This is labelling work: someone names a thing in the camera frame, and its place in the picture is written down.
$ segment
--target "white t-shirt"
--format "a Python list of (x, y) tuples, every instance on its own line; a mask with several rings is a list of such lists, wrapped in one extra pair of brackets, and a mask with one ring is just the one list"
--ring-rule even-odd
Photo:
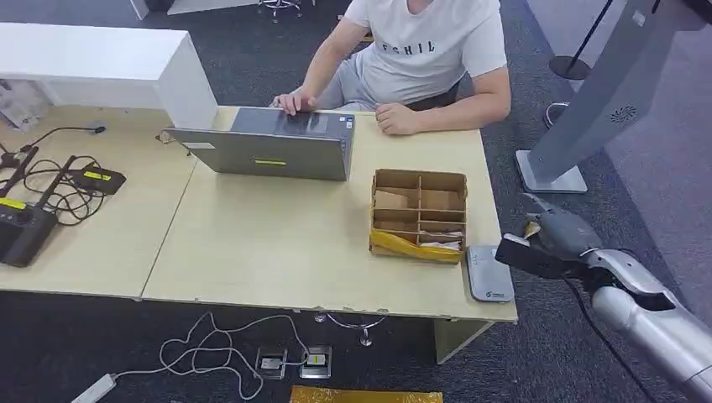
[(415, 15), (407, 0), (353, 0), (344, 17), (374, 35), (354, 59), (376, 102), (420, 101), (507, 64), (499, 0), (434, 0)]

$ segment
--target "gray shorts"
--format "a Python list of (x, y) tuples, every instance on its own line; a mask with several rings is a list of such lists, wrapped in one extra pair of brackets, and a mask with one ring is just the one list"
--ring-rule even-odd
[(376, 110), (376, 101), (366, 92), (353, 57), (341, 62), (322, 95), (317, 98), (319, 109), (335, 111)]

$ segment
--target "antenna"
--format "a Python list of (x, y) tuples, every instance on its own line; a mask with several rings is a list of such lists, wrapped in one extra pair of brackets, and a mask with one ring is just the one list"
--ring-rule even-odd
[(15, 169), (13, 175), (10, 176), (10, 179), (8, 179), (8, 181), (5, 183), (5, 186), (0, 189), (0, 197), (7, 196), (10, 192), (10, 189), (12, 189), (13, 186), (17, 185), (17, 183), (22, 180), (22, 178), (24, 177), (24, 170), (27, 169), (27, 165), (29, 165), (29, 162), (32, 161), (34, 155), (37, 154), (38, 151), (39, 148), (37, 147), (32, 147), (28, 150), (27, 155), (24, 157), (20, 165), (18, 165), (18, 167)]
[(62, 176), (64, 176), (67, 173), (67, 171), (69, 170), (69, 167), (75, 160), (76, 160), (76, 155), (72, 155), (71, 157), (69, 157), (69, 159), (65, 162), (64, 166), (62, 166), (60, 171), (57, 172), (57, 175), (52, 180), (52, 183), (50, 183), (50, 186), (44, 190), (44, 193), (42, 193), (42, 197), (39, 199), (37, 204), (34, 205), (35, 207), (37, 207), (37, 208), (45, 207), (45, 204), (47, 204), (47, 201), (55, 193), (55, 189), (60, 184), (60, 181), (62, 180)]

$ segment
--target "speaker grille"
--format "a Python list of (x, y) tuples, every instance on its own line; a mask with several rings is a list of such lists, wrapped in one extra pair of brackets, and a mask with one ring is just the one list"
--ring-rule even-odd
[(625, 124), (635, 119), (638, 116), (638, 108), (632, 105), (619, 107), (614, 110), (608, 119), (615, 124)]

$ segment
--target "black pole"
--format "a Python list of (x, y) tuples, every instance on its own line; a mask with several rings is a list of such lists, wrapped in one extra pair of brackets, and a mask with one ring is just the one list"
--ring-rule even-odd
[(69, 159), (65, 162), (64, 166), (60, 168), (60, 171), (57, 173), (57, 176), (52, 180), (52, 183), (50, 183), (50, 186), (47, 187), (47, 189), (44, 190), (44, 193), (42, 193), (42, 197), (39, 199), (39, 201), (34, 205), (37, 208), (44, 208), (45, 204), (47, 204), (47, 201), (52, 197), (52, 195), (55, 193), (55, 189), (57, 188), (57, 185), (60, 184), (60, 181), (64, 177), (64, 175), (67, 173), (69, 170), (71, 164), (76, 160), (76, 156), (72, 155), (69, 157)]
[(32, 147), (29, 149), (27, 155), (25, 155), (22, 162), (20, 162), (18, 167), (15, 168), (13, 175), (10, 176), (10, 179), (8, 179), (8, 181), (5, 183), (5, 186), (0, 189), (0, 197), (7, 196), (10, 190), (13, 189), (13, 186), (15, 186), (18, 182), (22, 180), (22, 178), (24, 178), (24, 170), (27, 169), (27, 165), (29, 165), (29, 162), (32, 161), (34, 155), (37, 154), (38, 151), (39, 149), (37, 147)]
[(610, 5), (613, 4), (613, 0), (608, 0), (605, 2), (605, 6), (603, 7), (603, 11), (600, 12), (598, 18), (594, 22), (594, 26), (591, 27), (589, 30), (589, 33), (586, 34), (586, 39), (584, 39), (584, 42), (579, 46), (578, 50), (576, 51), (576, 55), (573, 55), (573, 59), (571, 60), (571, 63), (568, 65), (568, 69), (571, 70), (573, 68), (573, 65), (576, 64), (576, 60), (581, 57), (581, 54), (584, 52), (584, 48), (586, 47), (587, 44), (589, 44), (589, 41), (591, 40), (591, 37), (594, 36), (594, 32), (596, 29), (599, 27), (600, 22), (603, 21), (603, 17), (605, 17), (606, 13), (608, 13), (608, 9), (610, 8)]
[(587, 65), (586, 62), (584, 62), (583, 60), (580, 60), (579, 57), (581, 57), (581, 54), (584, 52), (586, 45), (589, 44), (591, 37), (594, 36), (594, 32), (599, 27), (601, 21), (603, 21), (603, 17), (605, 17), (605, 15), (608, 13), (608, 9), (610, 8), (611, 4), (613, 4), (613, 0), (606, 0), (603, 10), (601, 10), (598, 18), (596, 18), (594, 25), (591, 27), (591, 29), (589, 29), (589, 32), (586, 34), (586, 38), (584, 39), (584, 42), (581, 44), (581, 46), (579, 46), (578, 50), (576, 51), (576, 55), (556, 56), (551, 59), (551, 61), (549, 61), (549, 67), (554, 73), (569, 80), (583, 80), (589, 76), (589, 73), (591, 72), (591, 67), (589, 67), (589, 65)]

